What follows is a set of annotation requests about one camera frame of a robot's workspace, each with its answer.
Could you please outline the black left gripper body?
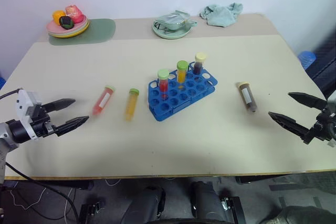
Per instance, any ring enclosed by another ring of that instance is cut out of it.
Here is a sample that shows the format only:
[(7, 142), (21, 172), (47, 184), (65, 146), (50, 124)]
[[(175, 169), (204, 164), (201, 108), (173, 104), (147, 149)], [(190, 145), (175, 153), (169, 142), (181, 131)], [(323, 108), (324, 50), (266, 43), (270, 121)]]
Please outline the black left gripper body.
[(30, 123), (37, 137), (46, 137), (55, 134), (56, 126), (51, 123), (49, 112), (56, 111), (55, 104), (36, 105), (32, 109)]

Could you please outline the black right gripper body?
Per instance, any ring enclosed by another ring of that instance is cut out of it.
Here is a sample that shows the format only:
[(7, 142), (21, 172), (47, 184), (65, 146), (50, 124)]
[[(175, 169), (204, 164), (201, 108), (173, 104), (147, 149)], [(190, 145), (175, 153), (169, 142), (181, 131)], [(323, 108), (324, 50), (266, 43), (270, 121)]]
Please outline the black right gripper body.
[(313, 138), (327, 141), (328, 144), (335, 144), (335, 113), (325, 107), (316, 117), (315, 124), (301, 138), (304, 143), (309, 144)]

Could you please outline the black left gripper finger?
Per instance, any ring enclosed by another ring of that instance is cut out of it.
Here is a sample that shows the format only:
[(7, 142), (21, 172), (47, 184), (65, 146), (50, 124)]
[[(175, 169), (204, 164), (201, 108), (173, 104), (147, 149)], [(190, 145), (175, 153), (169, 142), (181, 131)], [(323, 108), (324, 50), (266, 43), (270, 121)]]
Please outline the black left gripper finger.
[(75, 99), (59, 99), (57, 101), (44, 104), (41, 107), (46, 113), (50, 113), (53, 111), (59, 111), (65, 109), (70, 105), (72, 105), (73, 103), (75, 103), (75, 101), (76, 101)]
[(57, 136), (62, 136), (80, 127), (88, 119), (89, 119), (89, 116), (79, 116), (79, 117), (73, 118), (60, 126), (54, 126), (54, 133)]

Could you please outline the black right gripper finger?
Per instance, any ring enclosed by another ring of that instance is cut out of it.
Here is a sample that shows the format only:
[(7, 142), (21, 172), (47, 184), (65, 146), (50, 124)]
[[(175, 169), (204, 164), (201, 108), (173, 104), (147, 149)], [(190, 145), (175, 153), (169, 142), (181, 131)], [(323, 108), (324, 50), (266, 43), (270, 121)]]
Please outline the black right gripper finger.
[(269, 116), (278, 123), (285, 130), (290, 131), (291, 133), (299, 136), (304, 140), (304, 136), (308, 133), (309, 129), (298, 124), (294, 119), (285, 116), (283, 114), (268, 112)]
[(310, 108), (323, 110), (327, 106), (327, 102), (315, 96), (302, 92), (289, 92), (288, 95), (294, 100)]

